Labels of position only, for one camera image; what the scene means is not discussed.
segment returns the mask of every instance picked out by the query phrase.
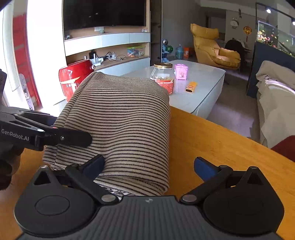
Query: aquarium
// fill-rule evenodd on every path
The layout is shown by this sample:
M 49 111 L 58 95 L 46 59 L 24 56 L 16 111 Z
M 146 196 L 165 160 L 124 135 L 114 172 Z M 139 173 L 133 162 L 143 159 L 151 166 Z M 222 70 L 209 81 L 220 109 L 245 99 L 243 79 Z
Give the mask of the aquarium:
M 276 27 L 258 21 L 257 41 L 274 47 L 295 57 L 295 36 L 285 33 Z

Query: green lid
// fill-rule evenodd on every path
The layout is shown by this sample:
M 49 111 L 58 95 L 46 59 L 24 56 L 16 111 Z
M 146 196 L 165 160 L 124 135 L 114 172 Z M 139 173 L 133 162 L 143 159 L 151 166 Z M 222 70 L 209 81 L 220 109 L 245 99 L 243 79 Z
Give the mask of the green lid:
M 133 48 L 145 48 L 145 46 L 130 47 L 130 48 L 127 48 L 127 49 L 133 49 Z

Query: red mini fridge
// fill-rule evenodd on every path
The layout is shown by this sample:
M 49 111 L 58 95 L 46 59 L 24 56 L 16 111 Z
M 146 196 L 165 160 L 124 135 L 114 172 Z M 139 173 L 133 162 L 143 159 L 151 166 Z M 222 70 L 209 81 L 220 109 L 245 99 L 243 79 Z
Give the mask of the red mini fridge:
M 58 76 L 65 95 L 65 99 L 68 102 L 79 84 L 95 69 L 89 59 L 74 62 L 59 69 Z

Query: plastic storage box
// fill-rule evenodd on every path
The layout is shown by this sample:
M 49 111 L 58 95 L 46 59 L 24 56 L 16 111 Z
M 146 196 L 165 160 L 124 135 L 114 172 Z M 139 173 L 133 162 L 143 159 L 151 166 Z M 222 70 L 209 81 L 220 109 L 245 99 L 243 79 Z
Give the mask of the plastic storage box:
M 127 55 L 129 57 L 140 57 L 140 56 L 143 56 L 144 54 L 145 54 L 144 46 L 127 48 Z

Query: blue water jug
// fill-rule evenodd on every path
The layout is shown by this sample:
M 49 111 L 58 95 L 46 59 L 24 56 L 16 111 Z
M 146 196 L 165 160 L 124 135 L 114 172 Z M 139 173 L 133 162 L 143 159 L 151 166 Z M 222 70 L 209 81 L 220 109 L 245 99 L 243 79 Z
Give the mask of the blue water jug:
M 175 59 L 183 59 L 184 55 L 184 49 L 181 44 L 179 44 L 179 47 L 176 48 L 175 51 Z

